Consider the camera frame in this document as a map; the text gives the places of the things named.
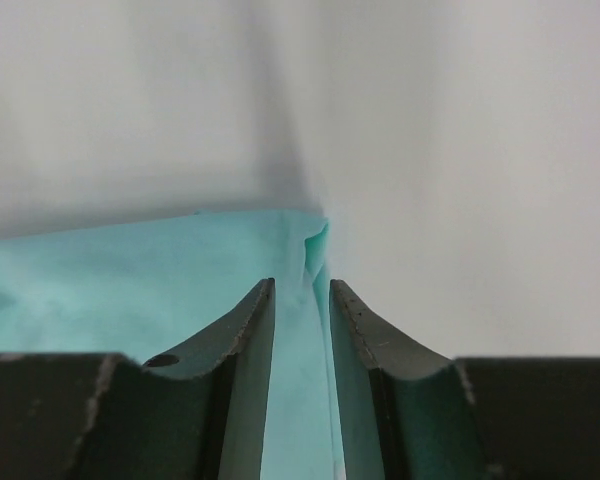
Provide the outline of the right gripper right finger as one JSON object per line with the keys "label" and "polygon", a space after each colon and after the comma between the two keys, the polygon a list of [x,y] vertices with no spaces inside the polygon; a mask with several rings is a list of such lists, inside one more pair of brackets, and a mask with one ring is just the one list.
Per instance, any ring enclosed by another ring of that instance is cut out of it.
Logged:
{"label": "right gripper right finger", "polygon": [[600,479],[600,358],[446,358],[344,281],[330,320],[350,479]]}

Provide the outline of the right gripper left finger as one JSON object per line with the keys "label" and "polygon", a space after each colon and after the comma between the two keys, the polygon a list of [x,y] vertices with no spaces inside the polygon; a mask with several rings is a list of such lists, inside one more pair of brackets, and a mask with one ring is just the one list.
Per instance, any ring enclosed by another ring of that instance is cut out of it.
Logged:
{"label": "right gripper left finger", "polygon": [[275,282],[145,363],[0,354],[0,479],[256,479]]}

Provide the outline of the teal t-shirt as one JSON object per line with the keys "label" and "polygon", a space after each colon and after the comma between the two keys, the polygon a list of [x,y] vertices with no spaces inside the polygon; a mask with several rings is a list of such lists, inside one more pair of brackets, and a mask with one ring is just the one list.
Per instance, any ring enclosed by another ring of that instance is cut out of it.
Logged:
{"label": "teal t-shirt", "polygon": [[341,479],[328,327],[328,221],[292,210],[197,213],[0,241],[0,352],[145,361],[276,284],[261,475]]}

